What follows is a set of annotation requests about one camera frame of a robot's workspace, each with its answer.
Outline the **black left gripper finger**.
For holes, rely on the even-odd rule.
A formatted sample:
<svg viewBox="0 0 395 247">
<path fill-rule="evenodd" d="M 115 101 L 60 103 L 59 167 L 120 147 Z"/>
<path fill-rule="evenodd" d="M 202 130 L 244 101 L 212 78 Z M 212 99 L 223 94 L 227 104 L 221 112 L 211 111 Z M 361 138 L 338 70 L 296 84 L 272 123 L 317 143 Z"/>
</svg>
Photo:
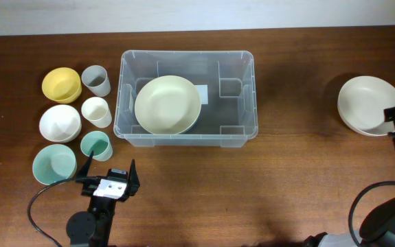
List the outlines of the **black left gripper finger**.
<svg viewBox="0 0 395 247">
<path fill-rule="evenodd" d="M 130 189 L 138 189 L 140 187 L 134 159 L 131 161 L 131 166 L 128 173 L 128 185 Z"/>
<path fill-rule="evenodd" d="M 77 179 L 81 179 L 81 178 L 87 177 L 87 174 L 89 172 L 89 168 L 90 168 L 91 162 L 93 160 L 93 155 L 94 155 L 94 151 L 91 151 L 86 163 L 81 167 L 80 171 L 77 173 L 77 175 L 76 175 Z"/>
</svg>

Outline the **mint green bowl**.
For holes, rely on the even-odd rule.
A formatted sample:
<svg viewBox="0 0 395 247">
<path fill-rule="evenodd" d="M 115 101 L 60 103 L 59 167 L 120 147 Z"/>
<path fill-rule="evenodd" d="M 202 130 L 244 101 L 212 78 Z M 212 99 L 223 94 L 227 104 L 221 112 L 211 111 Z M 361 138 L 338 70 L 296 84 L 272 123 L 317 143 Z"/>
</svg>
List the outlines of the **mint green bowl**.
<svg viewBox="0 0 395 247">
<path fill-rule="evenodd" d="M 44 185 L 72 178 L 77 170 L 76 156 L 71 148 L 53 144 L 43 148 L 34 158 L 32 172 Z"/>
</svg>

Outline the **beige plate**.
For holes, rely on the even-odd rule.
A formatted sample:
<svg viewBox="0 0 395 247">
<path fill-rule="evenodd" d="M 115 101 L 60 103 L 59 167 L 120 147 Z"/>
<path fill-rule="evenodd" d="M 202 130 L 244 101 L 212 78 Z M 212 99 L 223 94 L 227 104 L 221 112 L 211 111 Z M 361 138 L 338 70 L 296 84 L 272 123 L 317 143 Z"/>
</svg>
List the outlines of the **beige plate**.
<svg viewBox="0 0 395 247">
<path fill-rule="evenodd" d="M 384 110 L 395 107 L 395 88 L 385 80 L 358 76 L 348 80 L 340 89 L 337 109 L 343 122 L 353 131 L 382 137 L 395 131 L 394 124 L 385 120 Z"/>
<path fill-rule="evenodd" d="M 191 81 L 165 75 L 148 82 L 137 94 L 135 116 L 151 134 L 182 134 L 201 113 L 201 97 Z"/>
</svg>

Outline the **dark blue plate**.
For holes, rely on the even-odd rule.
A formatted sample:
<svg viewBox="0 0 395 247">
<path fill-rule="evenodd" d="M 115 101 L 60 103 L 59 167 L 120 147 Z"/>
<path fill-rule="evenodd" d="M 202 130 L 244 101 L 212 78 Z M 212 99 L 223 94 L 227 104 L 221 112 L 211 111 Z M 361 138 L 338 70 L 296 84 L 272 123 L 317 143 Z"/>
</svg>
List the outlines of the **dark blue plate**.
<svg viewBox="0 0 395 247">
<path fill-rule="evenodd" d="M 198 123 L 198 121 L 199 121 L 199 119 L 200 119 L 200 116 L 201 116 L 201 112 L 200 112 L 199 115 L 196 117 L 196 119 L 194 120 L 194 122 L 193 122 L 190 126 L 188 126 L 188 128 L 187 128 L 186 130 L 184 130 L 184 131 L 182 132 L 182 134 L 185 134 L 185 133 L 191 131 L 191 130 L 197 125 L 197 123 Z"/>
</svg>

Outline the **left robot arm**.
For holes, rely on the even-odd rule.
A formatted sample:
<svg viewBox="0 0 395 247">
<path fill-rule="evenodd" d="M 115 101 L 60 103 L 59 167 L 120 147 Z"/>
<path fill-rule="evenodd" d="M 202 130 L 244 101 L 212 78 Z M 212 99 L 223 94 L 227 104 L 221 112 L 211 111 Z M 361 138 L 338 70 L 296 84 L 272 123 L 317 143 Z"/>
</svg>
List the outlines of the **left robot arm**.
<svg viewBox="0 0 395 247">
<path fill-rule="evenodd" d="M 109 169 L 105 176 L 89 176 L 93 154 L 76 174 L 75 181 L 82 184 L 83 196 L 90 198 L 86 211 L 73 214 L 66 225 L 71 246 L 107 246 L 115 205 L 134 196 L 140 182 L 135 161 L 128 171 Z"/>
</svg>

